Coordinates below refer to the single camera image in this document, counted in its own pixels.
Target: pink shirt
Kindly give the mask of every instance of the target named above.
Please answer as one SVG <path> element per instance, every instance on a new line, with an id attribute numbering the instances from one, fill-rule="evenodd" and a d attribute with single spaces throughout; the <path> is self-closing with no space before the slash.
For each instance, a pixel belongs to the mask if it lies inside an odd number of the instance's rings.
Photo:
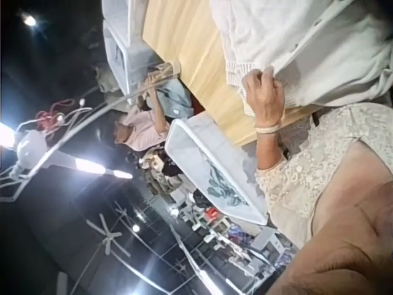
<path id="1" fill-rule="evenodd" d="M 122 124 L 133 126 L 131 136 L 124 142 L 134 151 L 144 151 L 166 140 L 166 133 L 157 133 L 153 111 L 137 112 L 131 109 L 122 120 Z"/>

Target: clear plastic box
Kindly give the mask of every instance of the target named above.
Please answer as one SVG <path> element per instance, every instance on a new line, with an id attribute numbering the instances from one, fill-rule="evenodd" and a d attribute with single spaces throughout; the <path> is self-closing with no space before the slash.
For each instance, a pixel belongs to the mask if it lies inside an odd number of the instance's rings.
<path id="1" fill-rule="evenodd" d="M 104 19 L 126 46 L 142 38 L 147 4 L 148 0 L 102 0 Z"/>
<path id="2" fill-rule="evenodd" d="M 249 156 L 235 147 L 206 113 L 189 120 L 174 120 L 169 130 L 165 150 L 184 174 L 223 214 L 254 224 L 267 223 L 265 197 L 257 189 L 255 171 L 244 171 Z M 237 206 L 228 204 L 228 197 L 212 191 L 212 171 L 218 170 L 225 186 L 242 200 Z"/>
<path id="3" fill-rule="evenodd" d="M 146 78 L 147 67 L 158 64 L 160 58 L 141 39 L 126 46 L 106 20 L 103 33 L 109 67 L 123 94 L 130 94 Z"/>

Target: bracelet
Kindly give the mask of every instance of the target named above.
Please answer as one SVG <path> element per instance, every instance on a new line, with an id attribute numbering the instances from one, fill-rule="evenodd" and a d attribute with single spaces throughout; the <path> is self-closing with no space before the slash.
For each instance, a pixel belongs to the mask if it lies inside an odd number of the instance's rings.
<path id="1" fill-rule="evenodd" d="M 276 133 L 278 130 L 280 130 L 281 129 L 281 124 L 280 123 L 278 123 L 277 125 L 275 125 L 275 126 L 272 126 L 272 127 L 267 127 L 267 128 L 258 128 L 258 127 L 255 127 L 255 131 L 257 132 L 257 133 L 259 133 L 259 134 L 273 134 L 273 133 Z"/>

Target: light wood tabletop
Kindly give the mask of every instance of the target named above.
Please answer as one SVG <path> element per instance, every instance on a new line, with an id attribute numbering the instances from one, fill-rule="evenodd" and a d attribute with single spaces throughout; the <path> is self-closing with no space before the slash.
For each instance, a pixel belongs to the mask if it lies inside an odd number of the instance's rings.
<path id="1" fill-rule="evenodd" d="M 244 114 L 241 97 L 226 83 L 224 52 L 209 0 L 150 0 L 143 39 L 163 60 L 179 60 L 181 80 L 232 143 L 242 146 L 256 139 L 254 118 Z M 284 125 L 318 109 L 288 109 Z"/>

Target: woman in pink shirt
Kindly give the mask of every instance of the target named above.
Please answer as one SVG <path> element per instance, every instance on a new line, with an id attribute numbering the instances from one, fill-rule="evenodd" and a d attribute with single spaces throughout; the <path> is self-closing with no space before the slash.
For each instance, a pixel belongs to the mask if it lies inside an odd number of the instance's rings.
<path id="1" fill-rule="evenodd" d="M 148 77 L 147 83 L 153 82 L 153 77 Z M 148 93 L 153 102 L 151 111 L 135 111 L 132 109 L 128 114 L 118 120 L 115 125 L 115 144 L 125 144 L 134 151 L 145 151 L 166 140 L 169 123 L 165 119 L 163 108 L 157 98 L 154 88 Z"/>

